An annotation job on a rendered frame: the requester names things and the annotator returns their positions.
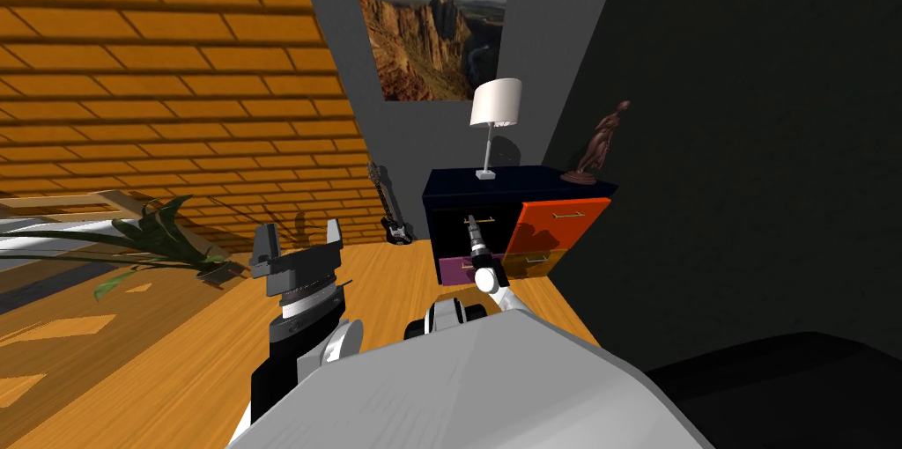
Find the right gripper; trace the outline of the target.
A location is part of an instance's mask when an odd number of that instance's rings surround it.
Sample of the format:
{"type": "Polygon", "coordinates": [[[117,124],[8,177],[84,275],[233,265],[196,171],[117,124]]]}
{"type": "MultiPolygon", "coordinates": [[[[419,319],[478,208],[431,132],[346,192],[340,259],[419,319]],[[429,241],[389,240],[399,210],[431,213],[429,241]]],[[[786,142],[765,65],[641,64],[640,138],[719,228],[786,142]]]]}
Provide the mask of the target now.
{"type": "Polygon", "coordinates": [[[472,254],[490,253],[488,246],[485,244],[478,222],[473,215],[467,217],[466,224],[470,239],[470,252],[472,254]]]}

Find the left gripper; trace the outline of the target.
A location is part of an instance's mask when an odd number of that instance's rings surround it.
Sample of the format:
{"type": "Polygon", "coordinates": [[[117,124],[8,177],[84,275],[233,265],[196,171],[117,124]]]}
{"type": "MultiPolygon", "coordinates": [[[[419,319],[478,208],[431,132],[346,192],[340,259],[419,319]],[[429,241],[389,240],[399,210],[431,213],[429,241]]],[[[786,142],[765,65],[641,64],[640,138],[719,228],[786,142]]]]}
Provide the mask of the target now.
{"type": "Polygon", "coordinates": [[[250,271],[253,278],[266,278],[266,296],[299,291],[308,296],[336,281],[342,264],[343,235],[337,219],[327,223],[326,243],[281,256],[277,225],[267,223],[255,230],[250,271]]]}

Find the black drawer front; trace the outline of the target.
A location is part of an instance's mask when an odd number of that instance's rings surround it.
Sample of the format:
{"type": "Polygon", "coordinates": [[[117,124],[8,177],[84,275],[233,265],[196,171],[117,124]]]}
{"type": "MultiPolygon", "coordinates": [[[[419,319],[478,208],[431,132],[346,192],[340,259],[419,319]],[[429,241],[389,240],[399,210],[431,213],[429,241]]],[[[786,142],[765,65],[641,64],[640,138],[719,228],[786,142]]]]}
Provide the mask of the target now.
{"type": "Polygon", "coordinates": [[[521,215],[521,209],[522,205],[517,202],[432,210],[430,223],[433,255],[436,258],[470,255],[469,234],[467,225],[463,223],[470,215],[475,219],[495,219],[495,222],[478,225],[489,251],[503,254],[521,215]]]}

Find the purple drawer front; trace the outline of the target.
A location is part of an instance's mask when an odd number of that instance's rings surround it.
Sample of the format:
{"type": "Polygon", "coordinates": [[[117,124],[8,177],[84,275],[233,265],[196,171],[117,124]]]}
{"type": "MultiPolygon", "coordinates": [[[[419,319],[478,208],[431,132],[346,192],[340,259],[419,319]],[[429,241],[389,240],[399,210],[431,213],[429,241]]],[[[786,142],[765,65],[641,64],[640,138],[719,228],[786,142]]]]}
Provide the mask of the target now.
{"type": "Polygon", "coordinates": [[[465,285],[476,281],[478,267],[473,265],[470,256],[439,258],[437,267],[443,285],[465,285]]]}

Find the dark blue dresser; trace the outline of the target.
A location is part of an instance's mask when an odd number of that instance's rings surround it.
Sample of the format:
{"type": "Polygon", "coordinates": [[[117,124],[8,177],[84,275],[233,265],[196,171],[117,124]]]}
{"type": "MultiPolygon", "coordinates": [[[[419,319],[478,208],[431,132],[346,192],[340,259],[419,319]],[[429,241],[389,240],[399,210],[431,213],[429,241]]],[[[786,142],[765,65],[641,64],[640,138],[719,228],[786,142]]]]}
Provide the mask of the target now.
{"type": "MultiPolygon", "coordinates": [[[[493,180],[479,180],[474,168],[435,169],[422,194],[427,229],[431,238],[430,213],[441,208],[491,204],[611,198],[617,186],[605,181],[577,185],[560,179],[562,172],[548,166],[502,166],[493,170],[493,180]]],[[[503,260],[506,253],[493,254],[503,260]]]]}

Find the amber drawer front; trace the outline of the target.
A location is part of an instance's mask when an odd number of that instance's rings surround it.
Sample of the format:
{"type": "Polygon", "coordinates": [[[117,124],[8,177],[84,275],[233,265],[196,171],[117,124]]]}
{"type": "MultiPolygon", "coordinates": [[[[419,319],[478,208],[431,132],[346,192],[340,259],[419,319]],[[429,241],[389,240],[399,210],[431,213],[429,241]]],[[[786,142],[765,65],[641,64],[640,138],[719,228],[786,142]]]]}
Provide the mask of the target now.
{"type": "Polygon", "coordinates": [[[549,272],[567,252],[567,249],[551,249],[550,251],[506,254],[502,260],[502,266],[506,271],[506,275],[513,278],[548,276],[549,272]],[[540,257],[549,257],[549,260],[532,264],[525,262],[527,258],[535,259],[540,257]]]}

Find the orange drawer front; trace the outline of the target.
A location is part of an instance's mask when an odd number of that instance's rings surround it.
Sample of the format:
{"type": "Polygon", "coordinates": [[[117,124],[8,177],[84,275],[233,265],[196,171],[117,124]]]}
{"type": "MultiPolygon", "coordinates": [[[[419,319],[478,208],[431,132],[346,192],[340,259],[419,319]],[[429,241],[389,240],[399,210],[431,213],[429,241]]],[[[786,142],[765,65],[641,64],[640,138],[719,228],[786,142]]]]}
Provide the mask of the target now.
{"type": "Polygon", "coordinates": [[[610,198],[524,202],[506,254],[570,248],[609,206],[610,198]],[[554,218],[553,212],[583,212],[585,217],[554,218]]]}

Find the black electric guitar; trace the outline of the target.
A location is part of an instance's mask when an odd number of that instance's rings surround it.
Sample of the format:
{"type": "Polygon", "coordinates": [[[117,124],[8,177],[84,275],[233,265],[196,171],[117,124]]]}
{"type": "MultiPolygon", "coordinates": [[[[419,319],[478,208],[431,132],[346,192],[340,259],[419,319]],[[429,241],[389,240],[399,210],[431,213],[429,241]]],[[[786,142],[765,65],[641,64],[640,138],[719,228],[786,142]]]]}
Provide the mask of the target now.
{"type": "Polygon", "coordinates": [[[399,223],[394,217],[393,210],[390,208],[388,200],[383,192],[383,184],[381,181],[381,172],[379,167],[373,161],[369,161],[366,164],[366,168],[368,171],[369,179],[373,183],[374,189],[376,190],[376,193],[381,201],[382,208],[385,212],[385,217],[381,219],[381,225],[385,230],[386,241],[390,244],[398,246],[409,245],[412,242],[412,238],[408,234],[405,225],[403,223],[399,223]]]}

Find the white table lamp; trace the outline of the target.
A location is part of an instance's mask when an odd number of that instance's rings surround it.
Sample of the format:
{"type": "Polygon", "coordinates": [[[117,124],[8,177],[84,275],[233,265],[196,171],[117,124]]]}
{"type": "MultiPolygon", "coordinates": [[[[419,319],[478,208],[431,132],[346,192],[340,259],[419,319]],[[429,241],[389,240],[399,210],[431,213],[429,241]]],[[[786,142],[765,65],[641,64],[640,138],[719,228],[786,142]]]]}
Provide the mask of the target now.
{"type": "Polygon", "coordinates": [[[500,78],[486,82],[475,90],[472,99],[470,125],[487,128],[484,163],[476,170],[479,180],[493,180],[495,173],[489,169],[492,135],[496,128],[515,125],[521,104],[522,81],[517,78],[500,78]]]}

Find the green leafy plant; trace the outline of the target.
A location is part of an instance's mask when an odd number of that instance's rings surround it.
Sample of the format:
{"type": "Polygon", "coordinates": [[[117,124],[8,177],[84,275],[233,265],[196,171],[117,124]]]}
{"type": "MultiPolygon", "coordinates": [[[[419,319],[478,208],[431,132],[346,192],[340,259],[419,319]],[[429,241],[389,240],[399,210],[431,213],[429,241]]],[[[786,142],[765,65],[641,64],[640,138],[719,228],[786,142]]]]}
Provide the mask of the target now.
{"type": "Polygon", "coordinates": [[[82,241],[129,249],[131,255],[117,259],[112,257],[71,257],[71,261],[108,262],[129,265],[130,269],[97,285],[93,299],[100,301],[124,278],[149,269],[188,269],[196,273],[203,283],[221,289],[224,283],[245,275],[246,268],[227,256],[215,251],[215,246],[199,249],[192,244],[176,223],[178,211],[189,199],[178,196],[157,209],[149,203],[140,211],[135,224],[121,218],[109,221],[113,233],[78,230],[24,230],[0,233],[0,239],[51,239],[82,241]]]}

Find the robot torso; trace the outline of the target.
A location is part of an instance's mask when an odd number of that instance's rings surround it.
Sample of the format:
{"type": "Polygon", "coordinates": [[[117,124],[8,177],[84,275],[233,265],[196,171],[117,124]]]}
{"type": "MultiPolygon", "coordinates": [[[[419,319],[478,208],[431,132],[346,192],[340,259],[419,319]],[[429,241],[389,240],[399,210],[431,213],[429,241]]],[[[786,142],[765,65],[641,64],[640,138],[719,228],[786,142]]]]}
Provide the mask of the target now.
{"type": "Polygon", "coordinates": [[[634,366],[509,310],[313,371],[236,449],[714,449],[634,366]]]}

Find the brown figure statue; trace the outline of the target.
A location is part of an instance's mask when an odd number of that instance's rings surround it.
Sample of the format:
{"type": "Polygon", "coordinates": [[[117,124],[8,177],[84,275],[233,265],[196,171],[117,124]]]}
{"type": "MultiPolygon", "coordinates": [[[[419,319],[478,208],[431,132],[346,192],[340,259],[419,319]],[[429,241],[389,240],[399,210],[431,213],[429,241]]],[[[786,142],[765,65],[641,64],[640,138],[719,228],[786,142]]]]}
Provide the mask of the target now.
{"type": "Polygon", "coordinates": [[[629,109],[630,100],[623,100],[617,104],[615,111],[604,117],[595,127],[594,135],[590,138],[583,158],[577,163],[574,170],[563,173],[560,179],[572,184],[592,186],[596,184],[595,176],[588,171],[600,169],[610,149],[611,139],[621,122],[621,115],[629,109]]]}

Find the canyon landscape picture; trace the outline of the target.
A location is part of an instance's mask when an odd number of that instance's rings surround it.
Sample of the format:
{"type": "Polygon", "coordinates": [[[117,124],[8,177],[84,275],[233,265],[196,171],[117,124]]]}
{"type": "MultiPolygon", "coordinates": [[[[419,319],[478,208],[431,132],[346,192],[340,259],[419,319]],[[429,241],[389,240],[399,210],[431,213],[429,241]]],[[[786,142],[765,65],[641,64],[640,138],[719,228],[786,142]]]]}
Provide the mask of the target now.
{"type": "Polygon", "coordinates": [[[496,77],[508,0],[359,0],[387,101],[464,101],[496,77]]]}

